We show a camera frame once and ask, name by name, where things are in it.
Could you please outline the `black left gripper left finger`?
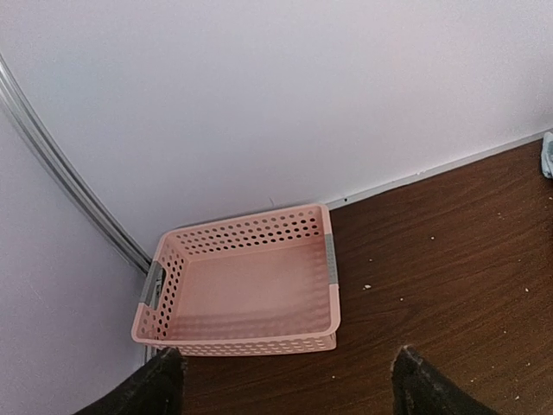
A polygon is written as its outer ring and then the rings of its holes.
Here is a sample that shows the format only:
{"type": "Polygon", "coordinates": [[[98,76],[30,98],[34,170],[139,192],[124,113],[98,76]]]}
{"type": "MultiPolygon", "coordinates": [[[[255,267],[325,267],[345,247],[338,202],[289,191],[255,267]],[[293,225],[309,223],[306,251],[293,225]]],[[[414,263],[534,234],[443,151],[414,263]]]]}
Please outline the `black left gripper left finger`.
{"type": "Polygon", "coordinates": [[[176,348],[165,348],[77,414],[182,414],[185,363],[176,348]]]}

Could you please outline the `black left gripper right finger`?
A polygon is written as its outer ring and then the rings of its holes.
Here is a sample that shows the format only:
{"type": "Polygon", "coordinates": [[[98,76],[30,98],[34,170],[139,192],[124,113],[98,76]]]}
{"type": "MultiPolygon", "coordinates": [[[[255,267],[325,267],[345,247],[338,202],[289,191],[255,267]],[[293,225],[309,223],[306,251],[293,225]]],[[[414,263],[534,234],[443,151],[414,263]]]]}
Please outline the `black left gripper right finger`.
{"type": "Polygon", "coordinates": [[[392,363],[394,414],[497,414],[460,389],[412,346],[402,346],[392,363]]]}

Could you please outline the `pink perforated plastic basket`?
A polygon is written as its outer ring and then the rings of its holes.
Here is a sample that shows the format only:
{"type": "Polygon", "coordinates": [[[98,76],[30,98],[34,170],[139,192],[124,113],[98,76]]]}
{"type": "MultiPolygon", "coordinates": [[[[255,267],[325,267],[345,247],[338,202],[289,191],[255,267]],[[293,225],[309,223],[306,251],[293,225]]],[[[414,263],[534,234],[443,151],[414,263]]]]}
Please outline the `pink perforated plastic basket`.
{"type": "Polygon", "coordinates": [[[165,233],[131,336],[186,356],[302,354],[334,349],[339,326],[330,213],[308,204],[165,233]]]}

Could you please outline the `light blue terry towel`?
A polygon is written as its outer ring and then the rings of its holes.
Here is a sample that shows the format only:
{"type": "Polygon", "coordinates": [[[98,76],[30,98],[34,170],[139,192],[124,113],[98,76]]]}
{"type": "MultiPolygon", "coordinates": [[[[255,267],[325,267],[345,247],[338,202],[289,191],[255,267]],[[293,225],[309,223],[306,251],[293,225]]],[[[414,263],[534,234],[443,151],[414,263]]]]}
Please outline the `light blue terry towel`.
{"type": "Polygon", "coordinates": [[[553,179],[553,133],[550,131],[543,135],[541,170],[546,178],[553,179]]]}

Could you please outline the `left aluminium frame post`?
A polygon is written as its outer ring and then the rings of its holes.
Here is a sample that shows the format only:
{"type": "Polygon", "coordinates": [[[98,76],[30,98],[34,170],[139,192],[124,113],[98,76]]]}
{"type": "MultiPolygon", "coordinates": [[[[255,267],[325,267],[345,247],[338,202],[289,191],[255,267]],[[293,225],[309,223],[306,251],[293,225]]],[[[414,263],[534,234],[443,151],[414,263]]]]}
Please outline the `left aluminium frame post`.
{"type": "Polygon", "coordinates": [[[151,264],[150,256],[124,230],[70,163],[40,120],[5,60],[1,60],[1,107],[21,139],[70,201],[127,262],[141,272],[147,273],[151,264]]]}

